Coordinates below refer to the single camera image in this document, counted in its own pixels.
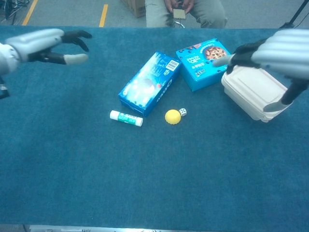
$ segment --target yellow floor stripe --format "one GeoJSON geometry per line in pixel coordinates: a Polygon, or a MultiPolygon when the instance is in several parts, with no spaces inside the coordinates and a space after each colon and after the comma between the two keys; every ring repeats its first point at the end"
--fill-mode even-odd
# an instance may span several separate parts
{"type": "Polygon", "coordinates": [[[38,3],[38,0],[33,0],[33,3],[28,11],[28,14],[26,15],[26,18],[24,19],[23,26],[27,25],[37,3],[38,3]]]}
{"type": "Polygon", "coordinates": [[[100,25],[99,25],[100,28],[104,27],[106,14],[107,14],[107,8],[108,8],[108,4],[104,4],[102,16],[101,16],[101,21],[100,21],[100,25]]]}

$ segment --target silver robotic arm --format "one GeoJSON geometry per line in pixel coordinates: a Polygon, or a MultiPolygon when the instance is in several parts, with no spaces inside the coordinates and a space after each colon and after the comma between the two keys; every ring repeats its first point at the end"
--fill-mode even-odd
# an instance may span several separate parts
{"type": "Polygon", "coordinates": [[[309,86],[309,30],[280,30],[267,39],[238,47],[234,54],[213,64],[228,65],[227,74],[239,65],[270,69],[290,78],[292,84],[282,98],[264,108],[265,112],[282,110],[309,86]]]}
{"type": "Polygon", "coordinates": [[[3,92],[0,99],[9,96],[1,76],[15,71],[20,63],[40,61],[71,65],[87,61],[87,54],[52,52],[52,48],[61,43],[76,44],[88,52],[88,47],[80,37],[90,39],[92,35],[83,30],[64,32],[60,29],[44,29],[9,38],[5,44],[0,43],[0,92],[3,92]]]}

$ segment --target blue oreo box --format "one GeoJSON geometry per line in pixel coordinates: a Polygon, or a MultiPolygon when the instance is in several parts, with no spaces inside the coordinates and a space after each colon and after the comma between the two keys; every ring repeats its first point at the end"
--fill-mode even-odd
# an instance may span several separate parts
{"type": "Polygon", "coordinates": [[[181,74],[192,91],[218,83],[227,66],[214,67],[212,62],[222,56],[230,55],[216,38],[181,49],[176,52],[182,62],[181,74]]]}
{"type": "Polygon", "coordinates": [[[148,116],[179,75],[180,67],[180,61],[155,52],[120,91],[121,103],[148,116]]]}

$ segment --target yellow ball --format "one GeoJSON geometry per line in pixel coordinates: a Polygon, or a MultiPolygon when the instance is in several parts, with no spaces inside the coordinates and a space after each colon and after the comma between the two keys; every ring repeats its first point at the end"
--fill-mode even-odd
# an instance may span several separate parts
{"type": "Polygon", "coordinates": [[[179,123],[181,118],[182,116],[178,110],[169,110],[165,114],[165,120],[172,125],[179,123]]]}

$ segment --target person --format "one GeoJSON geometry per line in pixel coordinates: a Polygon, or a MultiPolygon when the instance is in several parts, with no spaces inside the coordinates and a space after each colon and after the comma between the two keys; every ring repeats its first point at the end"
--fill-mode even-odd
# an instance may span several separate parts
{"type": "Polygon", "coordinates": [[[146,0],[146,24],[148,28],[173,27],[173,8],[183,7],[201,28],[224,28],[227,23],[220,0],[146,0]]]}

